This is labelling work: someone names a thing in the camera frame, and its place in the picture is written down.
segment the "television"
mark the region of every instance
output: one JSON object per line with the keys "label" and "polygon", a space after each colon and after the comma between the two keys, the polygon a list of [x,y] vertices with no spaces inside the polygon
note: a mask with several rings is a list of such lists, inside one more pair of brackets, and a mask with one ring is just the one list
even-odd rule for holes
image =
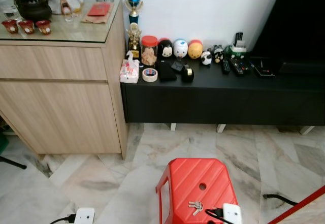
{"label": "television", "polygon": [[276,0],[252,56],[325,65],[325,0]]}

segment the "red stool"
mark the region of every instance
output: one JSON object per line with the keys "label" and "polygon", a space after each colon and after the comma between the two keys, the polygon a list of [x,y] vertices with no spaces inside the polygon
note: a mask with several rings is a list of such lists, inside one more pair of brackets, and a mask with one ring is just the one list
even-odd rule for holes
{"label": "red stool", "polygon": [[[177,158],[168,163],[157,187],[159,222],[162,224],[161,187],[169,182],[170,209],[165,224],[222,223],[205,213],[205,209],[222,208],[224,203],[238,205],[226,166],[217,159]],[[193,216],[195,208],[188,202],[200,201],[203,210]]]}

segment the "gold trophy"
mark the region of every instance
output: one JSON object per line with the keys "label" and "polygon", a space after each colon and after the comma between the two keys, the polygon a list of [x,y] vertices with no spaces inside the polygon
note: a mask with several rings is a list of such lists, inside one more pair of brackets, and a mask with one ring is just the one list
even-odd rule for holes
{"label": "gold trophy", "polygon": [[126,30],[127,34],[129,36],[128,40],[128,49],[132,52],[133,54],[133,59],[140,59],[140,35],[141,35],[141,30],[139,29],[139,26],[133,22],[130,24],[129,30]]}
{"label": "gold trophy", "polygon": [[143,2],[141,0],[125,0],[125,5],[130,11],[130,14],[128,15],[130,23],[138,23],[139,11],[143,6]]}

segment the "black cable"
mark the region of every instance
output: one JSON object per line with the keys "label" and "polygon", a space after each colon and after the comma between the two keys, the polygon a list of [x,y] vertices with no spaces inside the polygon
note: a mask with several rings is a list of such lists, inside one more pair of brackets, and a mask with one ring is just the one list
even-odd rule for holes
{"label": "black cable", "polygon": [[279,199],[279,200],[282,200],[290,205],[296,205],[297,202],[294,202],[294,201],[291,201],[291,200],[288,200],[287,198],[281,196],[281,195],[263,195],[263,198],[264,199],[270,199],[270,198],[276,198],[276,199]]}
{"label": "black cable", "polygon": [[57,222],[62,221],[62,220],[66,220],[69,223],[74,223],[75,219],[76,219],[76,214],[71,214],[71,215],[69,215],[69,216],[67,216],[65,218],[60,218],[58,220],[55,220],[55,221],[51,222],[50,224],[54,224],[54,223],[57,223]]}
{"label": "black cable", "polygon": [[209,209],[206,209],[206,210],[205,210],[205,213],[207,213],[209,216],[211,216],[211,217],[213,217],[213,218],[216,218],[216,219],[218,219],[218,220],[223,221],[224,223],[233,224],[232,222],[227,221],[227,220],[223,219],[222,217],[218,216],[218,215],[215,213],[215,210],[209,210]]}

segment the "cabinet drawer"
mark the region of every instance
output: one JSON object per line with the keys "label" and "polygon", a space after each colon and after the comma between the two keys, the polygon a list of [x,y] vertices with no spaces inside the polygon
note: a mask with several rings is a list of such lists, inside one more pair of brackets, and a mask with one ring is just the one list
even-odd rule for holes
{"label": "cabinet drawer", "polygon": [[107,80],[100,48],[0,46],[0,79]]}
{"label": "cabinet drawer", "polygon": [[0,108],[38,154],[121,153],[108,84],[4,81]]}

